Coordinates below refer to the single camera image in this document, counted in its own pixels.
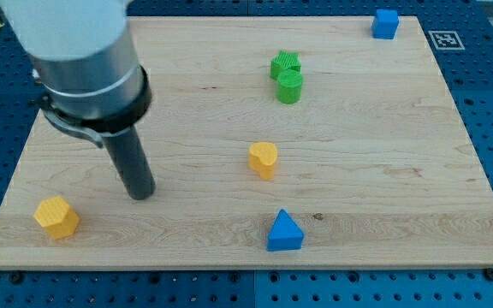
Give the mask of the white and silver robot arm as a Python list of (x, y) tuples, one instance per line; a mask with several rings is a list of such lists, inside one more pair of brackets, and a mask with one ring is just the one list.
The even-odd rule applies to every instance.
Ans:
[(146, 86), (128, 26), (129, 0), (0, 0), (56, 108), (95, 120), (124, 111)]

